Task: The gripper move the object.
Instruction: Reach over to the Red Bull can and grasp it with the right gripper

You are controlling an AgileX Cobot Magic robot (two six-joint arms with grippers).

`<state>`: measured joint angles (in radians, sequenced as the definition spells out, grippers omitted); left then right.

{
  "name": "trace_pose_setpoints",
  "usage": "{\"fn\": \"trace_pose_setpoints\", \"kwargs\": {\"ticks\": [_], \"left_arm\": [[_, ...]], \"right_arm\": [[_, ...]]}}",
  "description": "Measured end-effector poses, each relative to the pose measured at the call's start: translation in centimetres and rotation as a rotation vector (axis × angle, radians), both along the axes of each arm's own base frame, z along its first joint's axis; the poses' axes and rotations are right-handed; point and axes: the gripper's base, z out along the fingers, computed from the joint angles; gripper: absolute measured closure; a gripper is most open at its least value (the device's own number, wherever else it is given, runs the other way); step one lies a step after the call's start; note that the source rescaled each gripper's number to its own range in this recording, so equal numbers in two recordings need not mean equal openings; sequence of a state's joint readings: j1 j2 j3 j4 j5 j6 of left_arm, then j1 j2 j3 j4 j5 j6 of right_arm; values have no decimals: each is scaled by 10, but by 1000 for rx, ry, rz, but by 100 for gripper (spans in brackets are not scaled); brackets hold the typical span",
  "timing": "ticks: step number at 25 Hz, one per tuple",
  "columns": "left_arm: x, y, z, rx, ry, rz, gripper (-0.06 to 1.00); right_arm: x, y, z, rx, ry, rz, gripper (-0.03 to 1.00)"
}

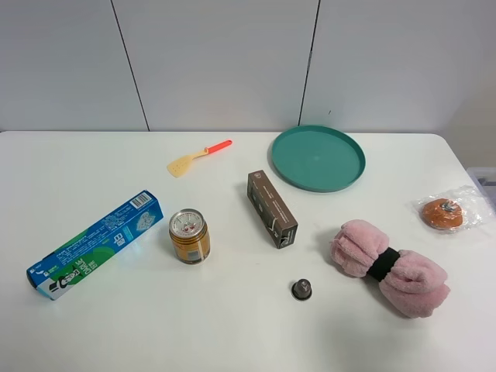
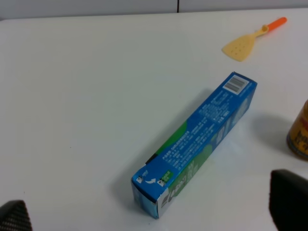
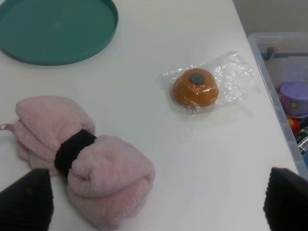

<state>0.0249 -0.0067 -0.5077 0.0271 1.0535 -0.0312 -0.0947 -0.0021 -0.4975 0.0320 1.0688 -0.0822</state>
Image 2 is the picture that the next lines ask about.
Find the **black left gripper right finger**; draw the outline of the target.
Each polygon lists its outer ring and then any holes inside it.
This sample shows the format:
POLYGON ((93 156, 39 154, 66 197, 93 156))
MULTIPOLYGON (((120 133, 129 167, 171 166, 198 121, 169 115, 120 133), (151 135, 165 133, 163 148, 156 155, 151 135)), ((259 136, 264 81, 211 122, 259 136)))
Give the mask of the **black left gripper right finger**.
POLYGON ((308 180, 286 169, 271 172, 269 211, 279 231, 308 229, 308 180))

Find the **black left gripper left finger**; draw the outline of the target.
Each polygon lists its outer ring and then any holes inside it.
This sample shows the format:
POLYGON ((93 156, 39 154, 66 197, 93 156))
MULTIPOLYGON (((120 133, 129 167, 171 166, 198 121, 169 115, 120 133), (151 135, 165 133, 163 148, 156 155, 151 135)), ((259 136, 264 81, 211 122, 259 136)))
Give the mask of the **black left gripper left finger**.
POLYGON ((23 200, 12 200, 0 207, 1 231, 32 231, 32 224, 23 200))

